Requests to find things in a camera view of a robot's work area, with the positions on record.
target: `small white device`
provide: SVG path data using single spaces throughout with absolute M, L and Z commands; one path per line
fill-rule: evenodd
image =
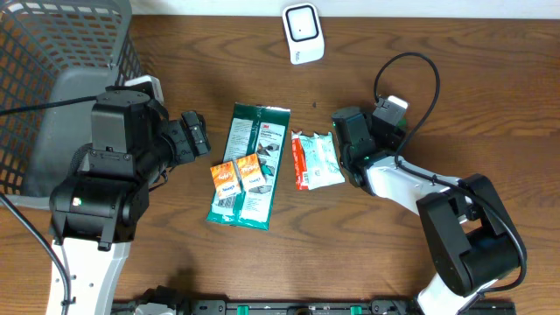
M 295 4 L 283 10 L 283 28 L 294 65 L 320 60 L 325 54 L 325 38 L 317 8 L 311 3 Z

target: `gray plastic basket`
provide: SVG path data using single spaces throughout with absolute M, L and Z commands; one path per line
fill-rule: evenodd
M 128 1 L 8 1 L 0 9 L 0 109 L 98 95 L 142 74 Z M 91 142 L 93 103 L 0 117 L 0 191 L 49 196 Z

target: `green package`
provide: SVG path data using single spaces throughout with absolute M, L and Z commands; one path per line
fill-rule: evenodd
M 235 104 L 223 161 L 256 153 L 266 183 L 222 200 L 215 193 L 207 221 L 269 229 L 289 120 L 289 109 Z

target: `black cable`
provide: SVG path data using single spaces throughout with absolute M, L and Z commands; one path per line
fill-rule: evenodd
M 54 101 L 45 104 L 35 105 L 35 106 L 28 106 L 22 108 L 12 108 L 0 111 L 0 116 L 6 116 L 11 114 L 19 114 L 33 110 L 41 110 L 41 109 L 52 109 L 57 108 L 60 106 L 71 105 L 79 102 L 88 102 L 88 101 L 95 101 L 97 99 L 96 96 L 85 96 L 79 97 L 72 100 L 65 100 L 65 101 Z M 56 256 L 56 253 L 51 248 L 51 245 L 46 241 L 46 239 L 41 235 L 41 233 L 29 222 L 25 216 L 19 212 L 19 210 L 11 203 L 11 201 L 6 197 L 5 194 L 0 192 L 0 201 L 4 203 L 4 205 L 10 210 L 10 212 L 23 224 L 25 228 L 35 237 L 37 242 L 41 244 L 43 249 L 46 253 L 51 257 L 52 262 L 56 266 L 57 270 L 59 270 L 60 277 L 62 278 L 62 285 L 64 286 L 64 300 L 61 302 L 62 305 L 62 315 L 68 314 L 68 306 L 72 303 L 70 299 L 70 279 L 62 262 Z
M 97 96 L 85 96 L 85 97 L 75 98 L 75 99 L 72 99 L 72 100 L 54 101 L 54 102 L 35 105 L 35 106 L 27 106 L 27 107 L 22 107 L 22 108 L 6 109 L 6 110 L 1 110 L 0 111 L 0 116 L 24 113 L 24 112 L 33 111 L 33 110 L 52 109 L 52 108 L 56 108 L 56 107 L 60 107 L 60 106 L 66 106 L 66 105 L 75 104 L 75 103 L 79 103 L 79 102 L 95 101 L 96 99 L 97 99 Z
M 64 300 L 62 301 L 62 315 L 67 315 L 68 306 L 72 303 L 72 301 L 70 300 L 70 278 L 68 277 L 68 274 L 64 269 L 64 266 L 62 265 L 62 262 L 60 262 L 60 259 L 56 256 L 56 253 L 51 248 L 51 245 L 48 243 L 48 241 L 46 241 L 45 237 L 43 237 L 43 235 L 41 235 L 41 233 L 32 225 L 32 223 L 29 222 L 22 213 L 19 212 L 16 206 L 14 206 L 11 203 L 11 201 L 8 199 L 8 197 L 6 197 L 6 195 L 3 194 L 2 192 L 0 192 L 0 200 L 10 210 L 10 212 L 19 220 L 19 222 L 21 222 L 21 224 L 23 224 L 23 226 L 27 228 L 27 230 L 29 230 L 29 232 L 33 235 L 33 237 L 35 237 L 37 242 L 41 244 L 45 252 L 49 255 L 49 257 L 51 257 L 51 260 L 56 266 L 56 268 L 59 270 L 60 277 L 62 277 L 62 285 L 64 286 Z
M 429 180 L 432 183 L 440 184 L 441 186 L 449 187 L 453 191 L 463 194 L 465 197 L 470 198 L 473 203 L 478 204 L 480 206 L 483 206 L 488 211 L 488 213 L 490 215 L 492 215 L 500 223 L 500 225 L 502 225 L 504 227 L 504 229 L 506 230 L 507 236 L 511 239 L 512 243 L 515 246 L 515 249 L 517 250 L 517 256 L 519 258 L 519 264 L 520 264 L 520 268 L 521 268 L 519 276 L 517 277 L 517 279 L 515 281 L 513 281 L 510 284 L 506 284 L 506 285 L 496 287 L 496 288 L 482 289 L 478 292 L 478 294 L 482 297 L 482 296 L 484 296 L 485 293 L 488 293 L 488 292 L 499 292 L 499 291 L 511 290 L 511 289 L 517 287 L 519 284 L 521 284 L 523 282 L 523 279 L 525 279 L 525 276 L 527 275 L 527 259 L 526 259 L 525 255 L 523 254 L 523 249 L 522 249 L 520 240 L 518 240 L 517 237 L 515 237 L 511 227 L 501 218 L 501 216 L 498 214 L 498 212 L 495 210 L 495 208 L 492 205 L 490 205 L 486 200 L 484 200 L 483 198 L 475 195 L 474 193 L 469 192 L 466 189 L 463 189 L 463 188 L 461 188 L 457 185 L 454 185 L 452 183 L 448 183 L 446 181 L 438 179 L 438 176 L 436 174 L 434 174 L 433 176 L 428 176 L 428 175 L 422 174 L 420 172 L 413 171 L 413 170 L 409 169 L 408 167 L 404 166 L 403 161 L 399 160 L 399 156 L 400 156 L 401 152 L 403 151 L 404 147 L 410 142 L 410 139 L 416 134 L 418 129 L 420 129 L 420 127 L 422 127 L 422 125 L 424 124 L 426 119 L 428 119 L 428 116 L 431 114 L 431 111 L 436 106 L 436 102 L 438 101 L 438 97 L 439 97 L 439 89 L 440 89 L 440 85 L 441 85 L 441 82 L 440 82 L 440 79 L 439 79 L 438 67 L 436 66 L 436 64 L 430 58 L 428 58 L 427 56 L 425 56 L 425 55 L 423 55 L 419 52 L 404 52 L 404 53 L 401 53 L 399 55 L 396 55 L 391 60 L 389 60 L 384 66 L 382 66 L 381 70 L 379 71 L 379 73 L 375 77 L 374 98 L 375 98 L 376 102 L 379 101 L 379 95 L 377 94 L 377 85 L 379 83 L 379 79 L 381 78 L 383 71 L 388 66 L 390 66 L 393 62 L 395 62 L 396 60 L 399 60 L 400 58 L 407 57 L 407 56 L 414 56 L 414 57 L 421 58 L 421 59 L 425 60 L 426 62 L 428 62 L 428 64 L 430 64 L 432 70 L 434 71 L 434 75 L 436 76 L 436 93 L 434 94 L 434 98 L 431 101 L 431 105 L 428 107 L 428 110 L 426 111 L 426 113 L 424 114 L 422 119 L 418 122 L 418 124 L 414 127 L 414 129 L 412 129 L 412 131 L 406 136 L 406 138 L 402 141 L 402 143 L 396 149 L 396 151 L 395 151 L 395 166 L 400 167 L 403 171 L 405 171 L 409 174 L 412 174 L 414 176 L 417 176 L 421 179 L 426 179 L 426 180 Z

